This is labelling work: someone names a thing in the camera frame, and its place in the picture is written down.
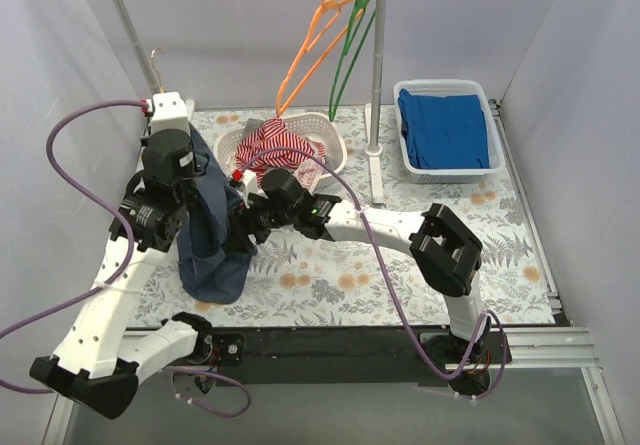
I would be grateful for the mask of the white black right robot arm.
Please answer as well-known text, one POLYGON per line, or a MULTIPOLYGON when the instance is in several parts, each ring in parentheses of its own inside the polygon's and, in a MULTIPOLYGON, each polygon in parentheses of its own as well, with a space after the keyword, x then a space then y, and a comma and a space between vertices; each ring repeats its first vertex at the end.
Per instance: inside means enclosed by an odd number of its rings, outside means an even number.
POLYGON ((291 227, 310 240, 377 244, 404 253, 444 297, 454 354, 471 363, 488 351, 488 319, 477 285, 482 244, 447 206, 432 204, 422 213, 364 210, 338 196, 310 193, 285 169, 263 178, 236 170, 229 184, 241 199, 228 212, 225 251, 250 252, 272 230, 291 227))

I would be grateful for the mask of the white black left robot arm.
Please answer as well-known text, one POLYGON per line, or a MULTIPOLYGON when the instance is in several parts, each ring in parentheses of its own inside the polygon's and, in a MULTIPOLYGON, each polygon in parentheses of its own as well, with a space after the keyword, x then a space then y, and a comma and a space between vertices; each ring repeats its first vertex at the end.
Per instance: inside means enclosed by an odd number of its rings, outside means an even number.
POLYGON ((119 207, 133 231, 131 261, 122 266, 117 260, 130 244, 124 227, 113 221, 94 296, 52 354, 34 360, 32 378, 115 419, 151 375, 176 360, 200 365, 211 357, 210 323, 187 312, 164 320, 135 345, 122 342, 146 282, 195 202, 195 170, 189 131, 166 129, 148 137, 142 168, 129 181, 119 207))

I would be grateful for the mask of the navy blue tank top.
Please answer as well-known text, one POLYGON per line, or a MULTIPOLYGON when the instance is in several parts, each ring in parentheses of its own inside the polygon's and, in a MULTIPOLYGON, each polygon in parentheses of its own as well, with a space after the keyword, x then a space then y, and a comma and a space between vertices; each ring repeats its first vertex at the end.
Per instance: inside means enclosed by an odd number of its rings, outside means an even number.
POLYGON ((203 176, 195 179, 198 204, 180 230, 176 243, 178 273, 183 289, 201 302, 231 304, 241 296, 254 251, 226 252, 230 238, 228 209, 240 202, 228 185, 210 147, 202 135, 191 130, 193 148, 209 156, 203 176))

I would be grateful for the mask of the yellow clothes hanger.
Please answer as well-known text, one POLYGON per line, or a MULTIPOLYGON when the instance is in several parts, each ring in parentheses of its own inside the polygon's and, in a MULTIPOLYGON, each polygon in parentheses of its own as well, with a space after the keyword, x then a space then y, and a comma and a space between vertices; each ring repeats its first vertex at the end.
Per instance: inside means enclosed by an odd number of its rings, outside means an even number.
POLYGON ((156 78, 158 90, 160 93, 166 92, 160 69, 157 66, 157 57, 163 54, 164 54, 164 51, 161 48, 154 48, 151 50, 151 53, 150 53, 150 65, 151 65, 152 72, 156 78))

